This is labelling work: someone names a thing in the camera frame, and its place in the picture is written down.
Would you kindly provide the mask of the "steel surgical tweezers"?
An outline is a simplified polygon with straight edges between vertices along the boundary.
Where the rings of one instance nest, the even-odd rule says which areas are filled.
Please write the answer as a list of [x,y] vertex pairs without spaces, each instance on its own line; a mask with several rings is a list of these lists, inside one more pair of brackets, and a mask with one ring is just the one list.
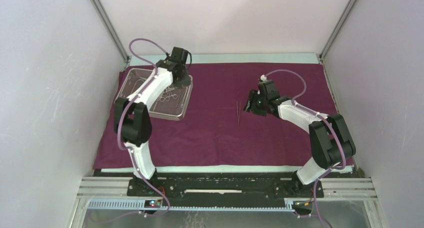
[[241,110],[242,110],[240,101],[236,101],[236,110],[237,110],[236,111],[237,112],[237,124],[239,125],[240,121],[241,121]]

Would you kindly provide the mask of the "magenta surgical wrap cloth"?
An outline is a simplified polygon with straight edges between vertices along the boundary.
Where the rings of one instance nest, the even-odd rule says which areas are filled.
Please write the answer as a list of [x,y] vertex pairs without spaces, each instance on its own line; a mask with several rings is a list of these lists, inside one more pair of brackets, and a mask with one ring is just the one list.
[[193,64],[193,89],[180,121],[151,120],[152,162],[167,166],[302,166],[311,157],[309,135],[275,116],[258,116],[246,105],[261,75],[272,79],[282,96],[294,97],[312,110],[335,114],[324,68],[320,64]]

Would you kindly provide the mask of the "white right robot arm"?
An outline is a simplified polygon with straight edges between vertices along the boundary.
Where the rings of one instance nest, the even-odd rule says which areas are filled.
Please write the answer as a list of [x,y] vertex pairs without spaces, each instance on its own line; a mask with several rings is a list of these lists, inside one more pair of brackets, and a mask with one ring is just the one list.
[[280,95],[273,80],[262,80],[251,90],[244,111],[260,116],[274,115],[301,128],[309,135],[311,158],[292,175],[291,192],[304,197],[311,184],[332,170],[343,169],[356,154],[356,146],[344,117],[307,108],[289,96]]

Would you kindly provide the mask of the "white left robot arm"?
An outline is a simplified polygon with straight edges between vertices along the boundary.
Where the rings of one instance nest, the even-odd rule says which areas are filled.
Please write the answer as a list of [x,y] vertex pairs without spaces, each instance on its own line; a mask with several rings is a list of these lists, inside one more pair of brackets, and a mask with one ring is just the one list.
[[149,110],[169,86],[190,86],[192,80],[187,66],[192,55],[186,49],[174,47],[171,54],[159,60],[147,80],[126,98],[114,103],[114,130],[120,150],[128,151],[134,175],[142,179],[138,189],[145,196],[153,196],[158,183],[152,179],[156,167],[149,149],[153,131]]

